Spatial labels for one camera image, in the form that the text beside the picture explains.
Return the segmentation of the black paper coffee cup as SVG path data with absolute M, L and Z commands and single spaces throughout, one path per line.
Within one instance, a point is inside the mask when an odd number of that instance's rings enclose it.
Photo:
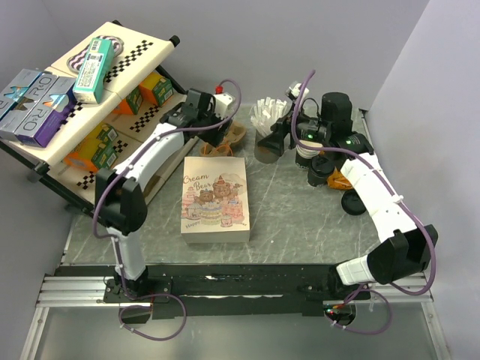
M 307 173 L 307 182 L 312 187 L 319 187 L 327 183 L 327 179 L 335 171 L 334 162 L 325 156 L 313 157 Z

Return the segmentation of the brown paper takeout bag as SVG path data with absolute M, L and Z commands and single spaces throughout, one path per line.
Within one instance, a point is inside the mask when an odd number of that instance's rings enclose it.
M 243 157 L 186 157 L 181 236 L 189 245 L 247 243 L 251 224 Z

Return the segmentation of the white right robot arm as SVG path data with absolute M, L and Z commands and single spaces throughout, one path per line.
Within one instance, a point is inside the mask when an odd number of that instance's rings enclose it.
M 430 269 L 431 284 L 437 270 L 438 232 L 406 207 L 384 175 L 367 137 L 353 130 L 349 96 L 324 94 L 314 116 L 305 114 L 308 98 L 299 89 L 288 91 L 287 96 L 291 107 L 271 125 L 259 145 L 280 157 L 288 139 L 289 148 L 297 151 L 298 165 L 308 169 L 308 182 L 314 187 L 339 172 L 351 185 L 341 199 L 343 210 L 350 215 L 368 213 L 379 238 L 379 245 L 370 253 L 334 267 L 328 292 L 344 299 L 355 284 L 393 284 L 425 269 Z

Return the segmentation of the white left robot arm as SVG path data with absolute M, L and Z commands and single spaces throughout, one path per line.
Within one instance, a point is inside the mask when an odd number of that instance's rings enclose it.
M 140 248 L 140 228 L 148 206 L 146 185 L 164 163 L 192 137 L 216 146 L 224 138 L 239 99 L 217 88 L 216 94 L 196 89 L 165 112 L 147 140 L 113 169 L 95 176 L 92 232 L 112 242 L 115 254 L 115 286 L 127 299 L 138 302 L 149 290 L 148 269 Z M 101 235 L 98 226 L 106 232 Z

